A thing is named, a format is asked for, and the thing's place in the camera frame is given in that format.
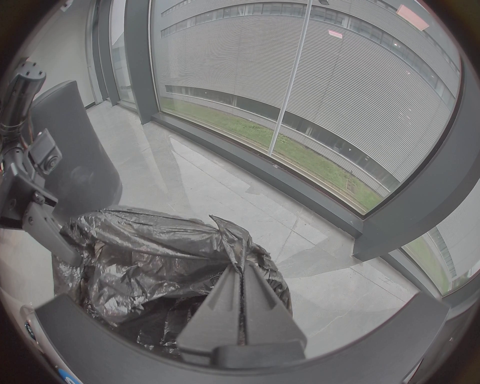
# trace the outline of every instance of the chair backrest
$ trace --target chair backrest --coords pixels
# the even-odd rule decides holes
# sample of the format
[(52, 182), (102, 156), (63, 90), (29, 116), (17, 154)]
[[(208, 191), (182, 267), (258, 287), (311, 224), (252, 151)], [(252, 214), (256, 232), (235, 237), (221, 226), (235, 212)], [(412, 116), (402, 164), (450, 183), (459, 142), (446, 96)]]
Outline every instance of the chair backrest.
[(90, 123), (77, 82), (44, 92), (33, 102), (31, 113), (34, 137), (47, 128), (63, 155), (45, 182), (59, 200), (55, 218), (64, 223), (72, 216), (118, 204), (120, 176)]

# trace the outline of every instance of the blue logo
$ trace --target blue logo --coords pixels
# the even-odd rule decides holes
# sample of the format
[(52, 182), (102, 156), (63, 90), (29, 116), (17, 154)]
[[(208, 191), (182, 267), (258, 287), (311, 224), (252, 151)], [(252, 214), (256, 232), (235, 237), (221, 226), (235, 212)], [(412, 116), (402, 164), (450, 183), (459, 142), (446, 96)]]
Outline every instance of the blue logo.
[(78, 380), (76, 380), (74, 377), (72, 377), (72, 375), (70, 375), (68, 372), (64, 371), (63, 369), (59, 369), (59, 375), (68, 384), (80, 384)]

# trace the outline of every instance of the trash bag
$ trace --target trash bag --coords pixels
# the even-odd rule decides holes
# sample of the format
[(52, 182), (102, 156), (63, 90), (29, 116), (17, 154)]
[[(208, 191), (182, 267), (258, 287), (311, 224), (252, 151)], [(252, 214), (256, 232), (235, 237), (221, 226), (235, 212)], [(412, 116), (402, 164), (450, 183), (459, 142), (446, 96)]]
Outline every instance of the trash bag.
[(292, 313), (290, 292), (268, 252), (248, 231), (116, 206), (72, 218), (63, 237), (79, 267), (53, 255), (55, 294), (67, 293), (92, 317), (146, 348), (179, 357), (175, 340), (229, 264), (253, 261)]

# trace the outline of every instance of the garbage bag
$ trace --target garbage bag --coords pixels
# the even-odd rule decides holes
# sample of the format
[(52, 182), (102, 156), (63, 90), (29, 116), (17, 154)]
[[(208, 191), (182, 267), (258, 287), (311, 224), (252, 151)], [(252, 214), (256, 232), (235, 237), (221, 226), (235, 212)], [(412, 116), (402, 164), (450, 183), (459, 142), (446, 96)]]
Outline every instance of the garbage bag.
[(61, 229), (82, 255), (79, 267), (53, 255), (55, 294), (150, 350), (178, 356), (175, 339), (228, 264), (253, 261), (292, 313), (290, 292), (269, 253), (244, 228), (131, 207), (72, 218)]

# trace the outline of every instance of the tile floor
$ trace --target tile floor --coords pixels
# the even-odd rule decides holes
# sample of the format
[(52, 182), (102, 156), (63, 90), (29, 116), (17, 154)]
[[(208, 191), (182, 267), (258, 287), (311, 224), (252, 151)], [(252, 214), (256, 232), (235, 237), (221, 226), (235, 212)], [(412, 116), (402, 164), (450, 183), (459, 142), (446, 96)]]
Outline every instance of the tile floor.
[[(205, 148), (153, 122), (142, 126), (135, 113), (108, 101), (88, 116), (120, 174), (121, 204), (210, 224), (208, 215), (217, 215), (246, 228), (271, 253), (308, 336), (307, 357), (373, 330), (417, 292), (382, 260), (352, 258), (348, 234)], [(53, 296), (49, 253), (27, 237), (0, 230), (0, 285), (13, 307)]]

